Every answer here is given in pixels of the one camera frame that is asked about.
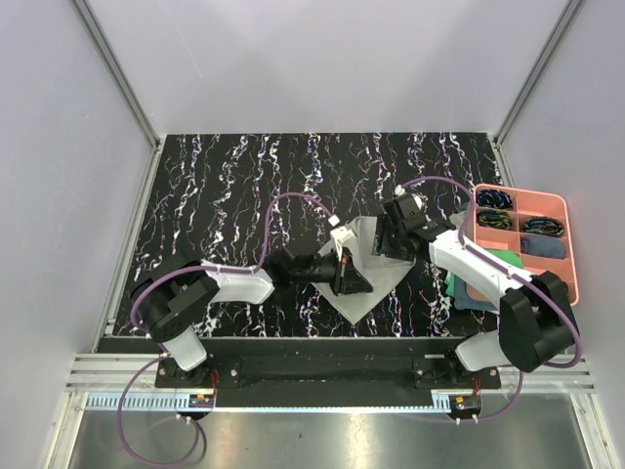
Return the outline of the grey cloth napkin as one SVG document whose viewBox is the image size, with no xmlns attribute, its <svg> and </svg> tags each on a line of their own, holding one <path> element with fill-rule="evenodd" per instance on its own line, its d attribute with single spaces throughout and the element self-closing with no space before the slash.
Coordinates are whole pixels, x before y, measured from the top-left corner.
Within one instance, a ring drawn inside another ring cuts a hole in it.
<svg viewBox="0 0 625 469">
<path fill-rule="evenodd" d="M 358 216 L 346 224 L 354 233 L 343 246 L 351 255 L 345 269 L 345 286 L 336 292 L 330 283 L 313 282 L 313 287 L 351 324 L 363 319 L 406 277 L 414 261 L 396 260 L 374 254 L 377 218 Z"/>
</svg>

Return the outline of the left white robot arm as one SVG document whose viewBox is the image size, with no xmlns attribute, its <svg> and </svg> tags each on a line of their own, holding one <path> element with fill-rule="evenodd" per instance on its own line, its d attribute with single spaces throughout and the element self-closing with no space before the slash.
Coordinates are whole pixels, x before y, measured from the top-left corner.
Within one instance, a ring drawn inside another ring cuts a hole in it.
<svg viewBox="0 0 625 469">
<path fill-rule="evenodd" d="M 294 284 L 315 283 L 342 299 L 374 291 L 356 267 L 352 252 L 299 253 L 282 247 L 258 267 L 202 263 L 176 254 L 147 273 L 131 293 L 131 322 L 177 365 L 177 375 L 191 387 L 210 377 L 208 352 L 194 332 L 211 303 L 263 304 Z"/>
</svg>

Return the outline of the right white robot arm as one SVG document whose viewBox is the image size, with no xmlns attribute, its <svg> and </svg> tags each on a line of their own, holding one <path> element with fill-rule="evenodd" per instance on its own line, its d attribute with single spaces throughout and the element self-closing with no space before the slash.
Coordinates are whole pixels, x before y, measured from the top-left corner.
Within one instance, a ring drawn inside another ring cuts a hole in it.
<svg viewBox="0 0 625 469">
<path fill-rule="evenodd" d="M 540 275 L 497 258 L 445 220 L 428 220 L 419 198 L 405 193 L 384 202 L 373 252 L 402 261 L 427 261 L 481 293 L 497 309 L 497 330 L 461 342 L 443 363 L 446 381 L 465 387 L 479 371 L 513 366 L 521 372 L 554 365 L 581 338 L 565 282 L 551 271 Z"/>
</svg>

